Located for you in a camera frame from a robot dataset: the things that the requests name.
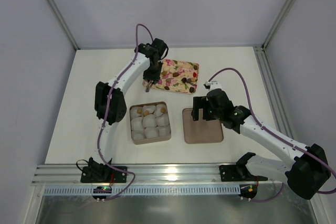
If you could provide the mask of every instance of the white table surface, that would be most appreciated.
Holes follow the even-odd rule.
[[[46,164],[73,164],[88,159],[96,146],[99,120],[94,110],[95,87],[107,82],[133,57],[132,49],[79,50],[72,66],[64,98],[52,135]],[[198,88],[194,95],[205,95],[203,87],[217,70],[238,69],[249,87],[254,111],[264,122],[275,127],[266,91],[262,83],[252,47],[170,48],[168,59],[199,63]],[[238,75],[226,71],[215,78],[223,86],[234,105],[247,107],[243,85]],[[223,128],[221,143],[186,144],[183,136],[182,110],[192,108],[193,96],[151,90],[144,92],[142,76],[128,90],[125,100],[131,105],[164,101],[169,111],[172,137],[168,141],[135,145],[131,140],[129,113],[119,123],[116,138],[112,139],[113,163],[212,163],[235,162],[247,152],[266,158],[273,153],[233,130]]]

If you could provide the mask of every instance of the gray wall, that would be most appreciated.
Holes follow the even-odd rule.
[[[261,44],[284,0],[55,0],[80,48],[134,47],[146,24],[170,46]]]
[[[0,222],[21,223],[75,51],[45,0],[0,0]]]
[[[321,145],[336,169],[336,0],[297,0],[269,60],[297,139]],[[336,186],[330,179],[326,189]],[[333,208],[336,195],[328,196]]]

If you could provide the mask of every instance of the glass panel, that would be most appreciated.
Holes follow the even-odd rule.
[[[256,198],[274,195],[279,186],[260,184]],[[96,203],[91,196],[44,196],[38,224],[211,224],[211,223],[317,223],[310,201],[288,187],[275,200],[255,203],[238,196],[134,196]]]

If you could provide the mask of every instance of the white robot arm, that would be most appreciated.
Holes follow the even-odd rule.
[[[203,109],[203,119],[220,120],[224,127],[258,142],[281,160],[276,161],[247,153],[235,167],[221,167],[222,172],[239,174],[242,180],[252,174],[276,179],[288,184],[304,199],[311,199],[330,178],[330,168],[323,148],[317,144],[308,147],[299,143],[266,125],[252,110],[244,106],[233,106],[232,101],[216,81],[208,81],[204,86],[209,89],[208,94],[205,97],[193,98],[194,121],[198,120],[198,110]]]
[[[130,60],[130,62],[111,80],[108,81],[108,83],[99,83],[96,87],[96,97],[97,97],[97,92],[100,92],[100,90],[103,90],[104,87],[106,87],[105,92],[108,92],[109,88],[113,86],[114,82],[116,81],[116,84],[114,85],[114,89],[118,90],[117,94],[120,95],[119,97],[124,97],[126,95],[126,92],[128,88],[132,85],[132,83],[136,80],[138,76],[140,76],[144,71],[146,71],[150,67],[150,58],[146,57],[146,55],[138,53],[136,60],[133,62],[133,58]],[[119,107],[123,107],[122,110],[116,111],[117,113],[120,113],[120,116],[124,117],[124,114],[126,112],[125,105],[119,105]],[[104,109],[106,107],[102,106],[101,107],[101,118],[100,118],[100,125],[103,122],[103,117],[104,117]],[[118,126],[120,120],[116,120],[115,122],[112,123],[112,125],[106,126],[104,129],[104,133],[101,136],[100,139],[100,148],[103,156],[105,157],[106,160],[111,160],[112,159],[112,154],[111,154],[111,149],[112,149],[112,139],[114,139],[114,133],[116,131],[116,128]],[[101,160],[98,150],[95,148],[94,153],[92,155],[92,158],[94,161],[97,163],[103,163]]]

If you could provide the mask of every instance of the black clamp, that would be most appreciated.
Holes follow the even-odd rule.
[[[126,170],[126,166],[116,166],[120,170]],[[83,167],[80,181],[82,183],[126,183],[126,173],[122,173],[107,165],[98,164],[91,157],[88,166]]]
[[[153,43],[140,44],[138,45],[139,53],[145,55],[150,60],[150,66],[143,73],[143,79],[147,82],[152,81],[154,84],[160,79],[161,69],[162,69],[162,59],[164,59],[168,54],[167,44],[158,38],[155,38]]]
[[[222,182],[240,182],[240,181],[255,181],[255,175],[252,175],[246,168],[248,160],[255,156],[255,153],[248,152],[242,156],[235,165],[219,166],[219,173]],[[267,181],[268,178],[258,176],[259,181]]]
[[[214,89],[205,97],[194,97],[192,117],[198,121],[198,111],[203,109],[203,119],[219,120],[224,127],[232,129],[240,134],[240,126],[251,115],[249,109],[244,106],[233,106],[225,91]]]

